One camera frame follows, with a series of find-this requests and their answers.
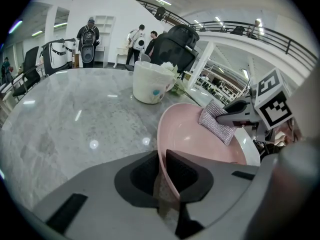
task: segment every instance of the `white mug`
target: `white mug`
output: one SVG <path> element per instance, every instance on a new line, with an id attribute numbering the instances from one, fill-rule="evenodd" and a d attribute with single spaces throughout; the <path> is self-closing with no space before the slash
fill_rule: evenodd
<path id="1" fill-rule="evenodd" d="M 137 61 L 133 71 L 133 95 L 147 104 L 156 104 L 174 87 L 175 74 L 157 64 Z"/>

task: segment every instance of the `hat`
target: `hat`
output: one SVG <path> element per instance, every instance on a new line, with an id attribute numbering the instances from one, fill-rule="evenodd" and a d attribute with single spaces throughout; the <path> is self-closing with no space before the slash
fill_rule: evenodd
<path id="1" fill-rule="evenodd" d="M 94 19 L 94 17 L 90 17 L 90 19 L 88 20 L 88 23 L 95 23 L 95 19 Z"/>

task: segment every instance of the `gray marble tabletop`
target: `gray marble tabletop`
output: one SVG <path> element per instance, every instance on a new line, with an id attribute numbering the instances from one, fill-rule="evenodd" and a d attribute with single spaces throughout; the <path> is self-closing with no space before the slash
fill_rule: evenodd
<path id="1" fill-rule="evenodd" d="M 0 168 L 28 209 L 81 171 L 157 149 L 163 112 L 194 103 L 167 93 L 158 104 L 133 96 L 133 72 L 85 68 L 51 75 L 16 105 L 1 130 Z"/>

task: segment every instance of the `pink bowl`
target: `pink bowl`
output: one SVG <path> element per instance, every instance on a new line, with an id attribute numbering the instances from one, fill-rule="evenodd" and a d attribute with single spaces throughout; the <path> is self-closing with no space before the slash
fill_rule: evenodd
<path id="1" fill-rule="evenodd" d="M 166 171 L 166 151 L 180 151 L 206 159 L 246 165 L 246 158 L 236 137 L 229 146 L 198 123 L 203 108 L 189 103 L 170 106 L 161 116 L 157 130 L 160 166 L 170 189 L 177 199 L 178 191 Z"/>

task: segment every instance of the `painted flower on mug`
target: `painted flower on mug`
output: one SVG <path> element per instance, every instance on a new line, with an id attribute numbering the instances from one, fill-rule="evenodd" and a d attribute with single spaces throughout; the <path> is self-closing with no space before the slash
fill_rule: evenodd
<path id="1" fill-rule="evenodd" d="M 153 95 L 154 95 L 154 96 L 157 96 L 159 93 L 160 93 L 159 90 L 154 90 L 154 91 L 153 91 Z"/>

